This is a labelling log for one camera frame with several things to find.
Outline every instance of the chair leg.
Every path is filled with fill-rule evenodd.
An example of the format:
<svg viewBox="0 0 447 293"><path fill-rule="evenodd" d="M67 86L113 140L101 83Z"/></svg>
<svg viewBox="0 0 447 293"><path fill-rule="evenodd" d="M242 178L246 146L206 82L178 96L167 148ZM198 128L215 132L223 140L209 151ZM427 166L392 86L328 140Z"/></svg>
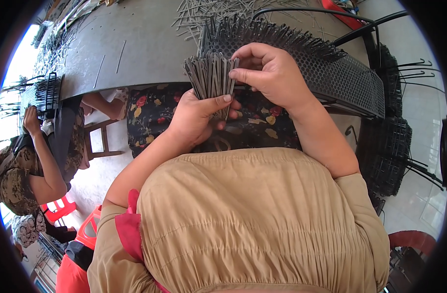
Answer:
<svg viewBox="0 0 447 293"><path fill-rule="evenodd" d="M122 155L124 152L121 150L109 150L109 144L108 144L108 133L106 131L106 126L109 124L115 123L117 120L106 120L103 122L100 122L98 124L88 124L85 126L85 143L87 147L87 153L88 153L88 160L93 160L96 157L110 157L110 156L118 156ZM91 138L90 138L90 132L97 130L101 128L101 140L103 144L103 151L102 152L93 152L91 149Z"/></svg>

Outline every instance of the left hand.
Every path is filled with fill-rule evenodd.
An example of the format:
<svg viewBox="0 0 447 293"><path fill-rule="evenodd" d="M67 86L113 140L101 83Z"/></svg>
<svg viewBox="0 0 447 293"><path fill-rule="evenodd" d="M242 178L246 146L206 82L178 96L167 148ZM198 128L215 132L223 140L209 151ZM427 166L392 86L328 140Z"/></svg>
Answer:
<svg viewBox="0 0 447 293"><path fill-rule="evenodd" d="M38 113L35 106L29 106L24 111L23 126L31 136L41 132L41 125L39 124Z"/></svg>
<svg viewBox="0 0 447 293"><path fill-rule="evenodd" d="M190 89L181 97L166 132L182 144L185 152L189 152L212 134L213 127L209 124L211 115L228 105L230 105L229 118L237 118L238 114L235 110L240 109L241 104L231 95L199 100L194 95L194 90ZM222 130L225 127L225 121L218 121L214 127Z"/></svg>

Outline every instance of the floral skirt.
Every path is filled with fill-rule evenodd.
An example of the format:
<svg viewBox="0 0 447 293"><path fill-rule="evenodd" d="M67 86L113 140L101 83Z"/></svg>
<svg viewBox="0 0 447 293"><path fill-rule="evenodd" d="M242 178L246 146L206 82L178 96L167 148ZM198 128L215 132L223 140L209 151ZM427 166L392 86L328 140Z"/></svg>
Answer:
<svg viewBox="0 0 447 293"><path fill-rule="evenodd" d="M127 132L133 157L168 128L182 94L190 88L190 83L173 83L131 91ZM235 99L242 106L237 111L238 118L229 118L223 130L215 130L192 152L265 147L302 149L285 109L269 102L260 92L235 90Z"/></svg>

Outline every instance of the beige ruffled blouse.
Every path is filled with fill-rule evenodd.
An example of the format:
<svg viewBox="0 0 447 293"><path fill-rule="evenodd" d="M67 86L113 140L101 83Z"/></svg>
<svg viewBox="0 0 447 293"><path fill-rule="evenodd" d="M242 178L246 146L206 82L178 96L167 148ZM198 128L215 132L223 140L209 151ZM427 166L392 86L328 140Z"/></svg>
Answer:
<svg viewBox="0 0 447 293"><path fill-rule="evenodd" d="M250 289L379 292L388 235L360 174L332 179L288 148L187 154L163 163L138 199L145 266L123 249L103 208L91 292Z"/></svg>

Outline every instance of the hand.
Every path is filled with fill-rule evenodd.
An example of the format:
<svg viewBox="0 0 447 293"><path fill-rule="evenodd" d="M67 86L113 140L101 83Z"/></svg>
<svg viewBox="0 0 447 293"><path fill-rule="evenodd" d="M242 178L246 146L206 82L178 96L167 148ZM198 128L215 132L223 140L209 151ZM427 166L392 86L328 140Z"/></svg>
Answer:
<svg viewBox="0 0 447 293"><path fill-rule="evenodd" d="M240 59L240 67L229 77L252 86L269 101L289 113L317 101L305 84L297 63L289 53L267 44L251 43L239 48L232 59Z"/></svg>
<svg viewBox="0 0 447 293"><path fill-rule="evenodd" d="M29 106L24 111L23 126L31 136L41 132L41 125L39 124L38 114L36 112L35 106Z"/></svg>
<svg viewBox="0 0 447 293"><path fill-rule="evenodd" d="M241 108L241 105L231 95L199 100L194 95L194 90L190 89L181 97L173 119L165 132L171 134L174 141L177 140L182 144L185 152L189 152L212 134L212 126L209 124L211 115L228 105L230 105L228 116L237 118L238 114L235 110ZM216 122L214 127L222 130L225 127L225 121Z"/></svg>

